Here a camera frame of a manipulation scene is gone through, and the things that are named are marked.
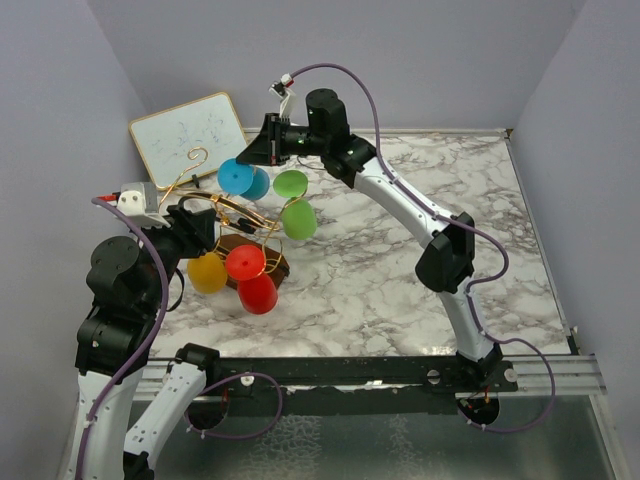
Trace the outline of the blue plastic wine glass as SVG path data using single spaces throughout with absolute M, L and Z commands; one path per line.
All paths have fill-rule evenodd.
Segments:
M 224 192 L 250 201 L 263 198 L 270 188 L 269 175 L 263 169 L 239 164 L 235 158 L 221 164 L 217 180 Z

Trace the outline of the green plastic wine glass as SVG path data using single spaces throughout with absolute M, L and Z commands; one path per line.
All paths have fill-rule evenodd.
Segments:
M 306 240 L 317 229 L 315 212 L 305 198 L 308 185 L 308 177 L 297 170 L 281 172 L 273 182 L 274 192 L 286 200 L 280 219 L 285 234 L 293 240 Z

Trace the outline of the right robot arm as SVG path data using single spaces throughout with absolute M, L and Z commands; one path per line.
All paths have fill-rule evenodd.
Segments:
M 289 119 L 292 90 L 276 83 L 270 91 L 280 101 L 279 110 L 265 115 L 260 132 L 239 154 L 238 162 L 280 166 L 292 156 L 317 156 L 332 177 L 366 195 L 399 221 L 423 249 L 415 272 L 438 295 L 448 315 L 461 383 L 472 391 L 486 388 L 495 379 L 502 352 L 489 339 L 470 290 L 475 257 L 473 218 L 442 210 L 403 183 L 373 144 L 351 132 L 346 107 L 333 90 L 321 88 L 306 95 L 305 126 L 296 126 Z

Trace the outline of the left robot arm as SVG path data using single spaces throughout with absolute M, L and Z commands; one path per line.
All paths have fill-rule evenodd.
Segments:
M 129 422 L 149 352 L 169 311 L 169 284 L 183 259 L 215 245 L 212 210 L 169 207 L 163 226 L 143 227 L 112 203 L 93 199 L 129 229 L 93 251 L 86 283 L 94 295 L 77 332 L 78 413 L 68 479 L 151 479 L 169 436 L 196 395 L 220 385 L 217 351 L 189 344 L 168 383 Z

